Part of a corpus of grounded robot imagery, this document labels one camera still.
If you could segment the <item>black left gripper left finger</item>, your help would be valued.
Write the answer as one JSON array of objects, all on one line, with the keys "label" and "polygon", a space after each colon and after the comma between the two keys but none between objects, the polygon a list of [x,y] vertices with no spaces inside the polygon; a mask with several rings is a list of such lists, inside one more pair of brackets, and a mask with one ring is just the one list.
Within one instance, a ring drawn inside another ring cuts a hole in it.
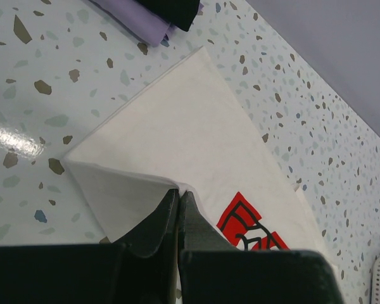
[{"label": "black left gripper left finger", "polygon": [[156,209],[120,239],[113,250],[110,294],[103,303],[175,303],[179,192],[169,189]]}]

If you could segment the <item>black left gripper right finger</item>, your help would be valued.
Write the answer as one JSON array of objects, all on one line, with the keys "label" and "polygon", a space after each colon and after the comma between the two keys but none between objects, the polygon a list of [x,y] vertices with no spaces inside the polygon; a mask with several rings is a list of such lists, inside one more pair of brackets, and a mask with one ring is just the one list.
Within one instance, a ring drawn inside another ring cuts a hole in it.
[{"label": "black left gripper right finger", "polygon": [[241,252],[202,216],[185,192],[179,212],[179,276],[184,303],[236,303]]}]

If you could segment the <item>white t shirt red print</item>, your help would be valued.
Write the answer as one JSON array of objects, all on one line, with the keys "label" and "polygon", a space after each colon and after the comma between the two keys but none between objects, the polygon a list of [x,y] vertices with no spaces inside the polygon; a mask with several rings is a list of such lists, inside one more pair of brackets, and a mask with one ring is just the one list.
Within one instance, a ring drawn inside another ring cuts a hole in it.
[{"label": "white t shirt red print", "polygon": [[122,106],[65,157],[93,214],[116,241],[172,187],[241,252],[236,274],[300,281],[312,262],[336,274],[303,191],[289,183],[204,47]]}]

